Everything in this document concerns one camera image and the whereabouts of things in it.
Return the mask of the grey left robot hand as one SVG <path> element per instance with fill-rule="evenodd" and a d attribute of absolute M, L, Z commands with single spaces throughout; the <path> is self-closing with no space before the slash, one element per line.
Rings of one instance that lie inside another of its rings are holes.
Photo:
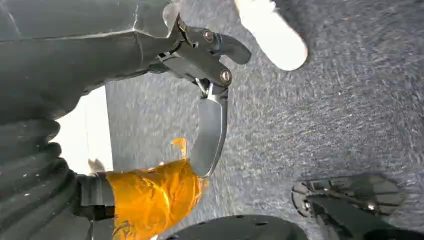
<path fill-rule="evenodd" d="M 171 72 L 201 90 L 189 162 L 204 179 L 227 134 L 230 70 L 251 52 L 238 40 L 186 25 L 180 0 L 3 0 L 0 3 L 0 237 L 89 240 L 115 210 L 104 171 L 61 158 L 58 118 L 111 81 Z"/>

